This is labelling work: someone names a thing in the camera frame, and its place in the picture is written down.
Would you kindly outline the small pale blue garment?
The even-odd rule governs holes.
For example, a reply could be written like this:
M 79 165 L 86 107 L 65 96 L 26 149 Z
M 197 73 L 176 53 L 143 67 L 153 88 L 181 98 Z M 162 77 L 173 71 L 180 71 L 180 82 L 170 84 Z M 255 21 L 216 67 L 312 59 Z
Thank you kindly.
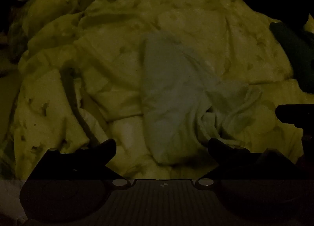
M 147 35 L 141 59 L 145 143 L 157 163 L 180 163 L 221 146 L 245 147 L 237 134 L 253 120 L 258 87 L 221 80 L 166 32 Z

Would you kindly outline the floral patterned cream duvet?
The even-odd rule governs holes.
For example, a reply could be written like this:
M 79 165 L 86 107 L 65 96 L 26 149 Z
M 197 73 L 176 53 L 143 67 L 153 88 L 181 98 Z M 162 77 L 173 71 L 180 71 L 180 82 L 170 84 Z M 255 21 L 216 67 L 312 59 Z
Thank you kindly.
M 192 48 L 223 81 L 261 90 L 252 122 L 237 134 L 244 149 L 277 149 L 293 163 L 302 131 L 275 116 L 280 104 L 307 104 L 288 54 L 270 31 L 280 20 L 243 0 L 30 0 L 10 28 L 19 55 L 1 178 L 26 180 L 51 148 L 61 153 L 113 138 L 108 163 L 132 178 L 199 178 L 207 150 L 180 163 L 157 163 L 145 143 L 141 52 L 147 35 L 166 32 Z

